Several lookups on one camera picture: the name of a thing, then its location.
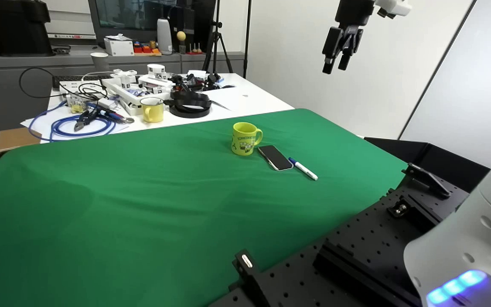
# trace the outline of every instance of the blue light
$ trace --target blue light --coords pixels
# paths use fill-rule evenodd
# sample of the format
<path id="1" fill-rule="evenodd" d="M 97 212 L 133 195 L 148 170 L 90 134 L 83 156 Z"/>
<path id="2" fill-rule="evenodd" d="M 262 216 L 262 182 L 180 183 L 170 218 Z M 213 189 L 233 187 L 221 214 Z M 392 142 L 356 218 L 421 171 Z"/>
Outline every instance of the blue light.
<path id="1" fill-rule="evenodd" d="M 439 305 L 439 303 L 450 299 L 453 294 L 458 294 L 458 293 L 465 291 L 467 287 L 479 284 L 482 279 L 485 279 L 485 272 L 467 270 L 467 272 L 460 274 L 458 277 L 450 279 L 443 286 L 429 291 L 427 301 L 431 305 Z"/>
<path id="2" fill-rule="evenodd" d="M 458 281 L 468 287 L 480 282 L 484 277 L 485 274 L 482 270 L 467 270 L 458 277 Z"/>
<path id="3" fill-rule="evenodd" d="M 450 294 L 445 293 L 441 287 L 436 287 L 436 289 L 433 289 L 433 291 L 427 294 L 427 299 L 429 299 L 429 303 L 433 303 L 433 305 L 438 305 L 438 303 L 441 303 L 441 301 L 446 301 L 448 298 L 450 298 Z"/>
<path id="4" fill-rule="evenodd" d="M 451 279 L 451 281 L 443 284 L 443 291 L 446 291 L 450 296 L 458 294 L 458 293 L 465 291 L 465 284 L 462 284 L 456 279 Z"/>

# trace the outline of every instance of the green cloth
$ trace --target green cloth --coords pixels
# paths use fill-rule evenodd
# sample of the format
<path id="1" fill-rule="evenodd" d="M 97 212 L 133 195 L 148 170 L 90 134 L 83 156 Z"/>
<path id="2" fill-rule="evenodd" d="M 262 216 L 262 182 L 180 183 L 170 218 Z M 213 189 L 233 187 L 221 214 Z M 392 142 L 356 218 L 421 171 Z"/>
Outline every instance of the green cloth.
<path id="1" fill-rule="evenodd" d="M 242 117 L 310 166 L 230 151 L 237 119 L 25 146 L 0 160 L 0 305 L 204 305 L 400 182 L 404 161 L 303 108 Z"/>

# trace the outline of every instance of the robotic arm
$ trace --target robotic arm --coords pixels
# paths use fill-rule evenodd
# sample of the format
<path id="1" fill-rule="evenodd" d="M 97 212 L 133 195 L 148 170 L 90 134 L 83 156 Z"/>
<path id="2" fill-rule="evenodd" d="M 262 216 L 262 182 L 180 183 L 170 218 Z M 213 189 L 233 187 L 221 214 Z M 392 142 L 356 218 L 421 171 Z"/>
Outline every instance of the robotic arm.
<path id="1" fill-rule="evenodd" d="M 339 27 L 330 27 L 325 44 L 323 73 L 330 73 L 339 52 L 339 67 L 346 69 L 349 57 L 358 50 L 363 28 L 368 16 L 380 6 L 378 15 L 393 18 L 395 15 L 407 15 L 410 11 L 409 0 L 341 0 L 334 20 Z"/>

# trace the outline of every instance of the marker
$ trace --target marker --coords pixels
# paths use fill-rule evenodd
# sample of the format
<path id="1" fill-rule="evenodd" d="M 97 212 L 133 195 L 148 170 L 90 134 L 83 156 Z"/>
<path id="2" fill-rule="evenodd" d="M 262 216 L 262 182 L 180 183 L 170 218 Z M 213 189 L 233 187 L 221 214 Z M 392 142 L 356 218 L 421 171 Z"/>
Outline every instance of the marker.
<path id="1" fill-rule="evenodd" d="M 317 180 L 317 173 L 313 173 L 310 168 L 306 168 L 305 165 L 301 165 L 298 160 L 288 156 L 288 160 L 300 168 L 300 171 L 303 171 L 305 175 L 308 175 L 312 180 Z"/>

